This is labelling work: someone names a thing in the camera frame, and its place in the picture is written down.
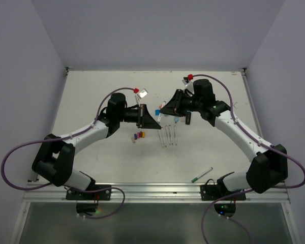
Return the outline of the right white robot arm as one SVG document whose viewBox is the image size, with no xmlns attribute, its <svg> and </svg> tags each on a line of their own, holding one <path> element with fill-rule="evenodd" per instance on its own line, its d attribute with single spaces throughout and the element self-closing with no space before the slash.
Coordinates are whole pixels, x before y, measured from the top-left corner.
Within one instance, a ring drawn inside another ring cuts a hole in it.
<svg viewBox="0 0 305 244">
<path fill-rule="evenodd" d="M 161 113 L 183 117 L 198 112 L 202 119 L 227 135 L 250 162 L 248 170 L 231 172 L 217 180 L 213 192 L 219 198 L 229 199 L 245 189 L 261 194 L 287 179 L 287 151 L 282 145 L 272 145 L 241 123 L 228 104 L 216 99 L 209 80 L 192 82 L 188 76 L 184 84 L 186 88 L 177 89 Z"/>
</svg>

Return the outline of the green cap thin pen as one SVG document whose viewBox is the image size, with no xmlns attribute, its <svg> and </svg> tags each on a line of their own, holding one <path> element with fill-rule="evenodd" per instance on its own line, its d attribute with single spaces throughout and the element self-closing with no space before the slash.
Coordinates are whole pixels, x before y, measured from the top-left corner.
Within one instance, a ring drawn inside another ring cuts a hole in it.
<svg viewBox="0 0 305 244">
<path fill-rule="evenodd" d="M 202 178 L 203 176 L 205 176 L 206 174 L 208 174 L 209 172 L 211 172 L 213 170 L 212 167 L 208 168 L 207 170 L 205 170 L 204 172 L 200 173 L 198 176 L 196 176 L 195 178 L 193 178 L 191 180 L 191 183 L 195 183 L 196 181 L 198 181 L 200 178 Z"/>
</svg>

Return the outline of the dark red cap thin pen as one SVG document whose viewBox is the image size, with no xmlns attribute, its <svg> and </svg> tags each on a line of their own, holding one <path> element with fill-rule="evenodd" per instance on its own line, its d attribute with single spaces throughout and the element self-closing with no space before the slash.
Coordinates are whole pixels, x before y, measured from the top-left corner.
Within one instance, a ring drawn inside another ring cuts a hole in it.
<svg viewBox="0 0 305 244">
<path fill-rule="evenodd" d="M 167 145 L 169 145 L 170 141 L 169 141 L 169 137 L 168 137 L 167 126 L 164 127 L 164 132 L 165 132 L 165 137 L 166 137 L 166 143 L 167 143 Z"/>
</svg>

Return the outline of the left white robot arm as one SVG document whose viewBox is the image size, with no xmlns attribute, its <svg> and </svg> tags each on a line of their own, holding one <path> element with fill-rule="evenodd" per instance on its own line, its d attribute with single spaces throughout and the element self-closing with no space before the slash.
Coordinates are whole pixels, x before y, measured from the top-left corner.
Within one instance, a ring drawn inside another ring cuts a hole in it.
<svg viewBox="0 0 305 244">
<path fill-rule="evenodd" d="M 93 143 L 113 135 L 122 122 L 135 123 L 140 129 L 161 129 L 149 114 L 146 104 L 128 107 L 124 94 L 112 93 L 106 108 L 88 126 L 63 137 L 46 136 L 32 170 L 57 187 L 77 189 L 83 199 L 91 199 L 96 192 L 95 180 L 73 168 L 74 158 Z"/>
</svg>

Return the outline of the pink cap thin pen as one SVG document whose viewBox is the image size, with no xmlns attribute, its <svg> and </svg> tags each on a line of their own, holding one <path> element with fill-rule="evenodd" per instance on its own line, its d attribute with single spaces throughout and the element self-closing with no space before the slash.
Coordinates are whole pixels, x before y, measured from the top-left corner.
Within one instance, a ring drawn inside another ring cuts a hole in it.
<svg viewBox="0 0 305 244">
<path fill-rule="evenodd" d="M 169 130 L 170 145 L 173 145 L 172 126 L 171 125 L 168 126 L 168 130 Z"/>
</svg>

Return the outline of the purple cap thin pen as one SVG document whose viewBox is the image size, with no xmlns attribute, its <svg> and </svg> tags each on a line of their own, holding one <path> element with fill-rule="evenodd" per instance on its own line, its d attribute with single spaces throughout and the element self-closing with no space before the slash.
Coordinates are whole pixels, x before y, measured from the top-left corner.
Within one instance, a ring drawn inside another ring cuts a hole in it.
<svg viewBox="0 0 305 244">
<path fill-rule="evenodd" d="M 174 126 L 174 141 L 175 141 L 175 145 L 178 144 L 178 133 L 177 133 L 177 126 Z"/>
</svg>

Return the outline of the black blue cap highlighter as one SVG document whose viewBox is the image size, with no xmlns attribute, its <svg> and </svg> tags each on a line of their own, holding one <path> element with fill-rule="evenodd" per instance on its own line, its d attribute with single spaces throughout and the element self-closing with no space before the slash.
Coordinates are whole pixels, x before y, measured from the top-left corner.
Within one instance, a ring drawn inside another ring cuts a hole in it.
<svg viewBox="0 0 305 244">
<path fill-rule="evenodd" d="M 190 111 L 186 112 L 186 115 L 185 115 L 185 118 L 186 118 L 185 124 L 186 125 L 190 125 L 191 124 L 191 115 L 192 115 L 192 113 Z"/>
</svg>

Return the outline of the orange highlighter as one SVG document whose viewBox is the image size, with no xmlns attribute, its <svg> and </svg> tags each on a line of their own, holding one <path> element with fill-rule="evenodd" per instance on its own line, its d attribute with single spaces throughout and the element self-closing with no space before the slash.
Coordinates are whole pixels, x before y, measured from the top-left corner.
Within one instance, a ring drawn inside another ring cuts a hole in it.
<svg viewBox="0 0 305 244">
<path fill-rule="evenodd" d="M 184 123 L 186 121 L 186 117 L 185 116 L 181 117 L 180 121 Z"/>
</svg>

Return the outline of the yellow cap thin pen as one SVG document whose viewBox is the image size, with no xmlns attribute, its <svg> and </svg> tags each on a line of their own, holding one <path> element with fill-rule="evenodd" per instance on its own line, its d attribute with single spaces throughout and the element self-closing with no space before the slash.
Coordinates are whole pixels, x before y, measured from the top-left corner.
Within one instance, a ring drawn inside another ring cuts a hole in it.
<svg viewBox="0 0 305 244">
<path fill-rule="evenodd" d="M 162 146 L 162 148 L 164 148 L 165 145 L 164 145 L 164 141 L 163 141 L 163 138 L 162 138 L 161 130 L 157 130 L 157 133 L 158 133 L 158 137 L 159 137 L 161 146 Z"/>
</svg>

